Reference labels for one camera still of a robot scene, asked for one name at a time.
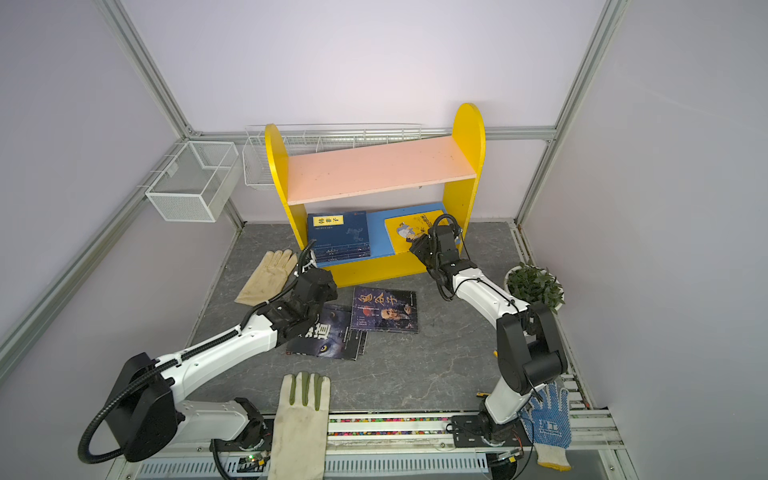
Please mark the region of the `navy book one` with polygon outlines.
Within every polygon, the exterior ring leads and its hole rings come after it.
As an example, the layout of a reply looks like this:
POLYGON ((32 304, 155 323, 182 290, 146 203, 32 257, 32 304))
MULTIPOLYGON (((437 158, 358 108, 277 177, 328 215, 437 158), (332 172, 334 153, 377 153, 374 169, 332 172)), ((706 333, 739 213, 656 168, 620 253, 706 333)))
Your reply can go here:
POLYGON ((341 262, 352 259, 368 258, 371 255, 369 249, 353 249, 348 251, 317 251, 313 253, 318 264, 341 262))

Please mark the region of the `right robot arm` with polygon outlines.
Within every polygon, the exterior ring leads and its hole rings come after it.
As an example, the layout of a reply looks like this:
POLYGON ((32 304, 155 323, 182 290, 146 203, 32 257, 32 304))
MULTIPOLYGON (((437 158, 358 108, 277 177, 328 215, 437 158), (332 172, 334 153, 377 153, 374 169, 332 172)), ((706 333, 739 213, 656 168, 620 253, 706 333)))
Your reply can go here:
POLYGON ((496 332, 500 379, 482 401, 477 417, 454 427, 501 446, 522 421, 533 438, 547 413, 553 421, 568 418, 567 390, 561 383, 568 359, 553 311, 541 302, 529 303, 503 291, 469 255, 460 253, 463 246, 458 221, 442 214, 410 247, 444 300, 465 301, 496 332))

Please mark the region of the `purple portrait cover book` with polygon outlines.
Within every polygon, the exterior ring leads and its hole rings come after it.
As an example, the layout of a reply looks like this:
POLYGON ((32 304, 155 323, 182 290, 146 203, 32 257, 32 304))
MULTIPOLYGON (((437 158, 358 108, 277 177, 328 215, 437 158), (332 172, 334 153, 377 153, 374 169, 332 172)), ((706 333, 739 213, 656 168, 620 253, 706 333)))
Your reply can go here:
POLYGON ((367 332, 417 334, 417 295, 411 290, 356 286, 351 328, 367 332))

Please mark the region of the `yellow cartoon book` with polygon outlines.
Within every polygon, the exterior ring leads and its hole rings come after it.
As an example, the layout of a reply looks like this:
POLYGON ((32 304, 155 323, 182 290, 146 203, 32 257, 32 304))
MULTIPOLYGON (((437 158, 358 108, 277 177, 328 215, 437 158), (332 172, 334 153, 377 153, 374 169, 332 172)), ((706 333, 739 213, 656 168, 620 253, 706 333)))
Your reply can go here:
POLYGON ((434 225, 435 220, 444 213, 442 209, 429 209, 416 212, 405 210, 387 213, 384 216, 385 256, 407 253, 410 247, 434 225))

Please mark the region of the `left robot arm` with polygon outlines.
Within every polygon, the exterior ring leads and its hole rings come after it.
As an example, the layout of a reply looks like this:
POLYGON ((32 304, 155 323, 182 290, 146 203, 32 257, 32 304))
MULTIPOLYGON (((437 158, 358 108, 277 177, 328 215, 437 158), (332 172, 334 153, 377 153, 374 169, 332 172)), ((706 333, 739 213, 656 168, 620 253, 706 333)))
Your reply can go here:
POLYGON ((337 299, 332 274, 315 267, 253 307, 240 324, 179 352, 127 360, 104 406, 85 428, 77 456, 85 464, 150 458, 173 443, 209 441, 252 450, 267 441, 263 415, 247 399, 191 402, 219 374, 307 332, 323 305, 337 299))

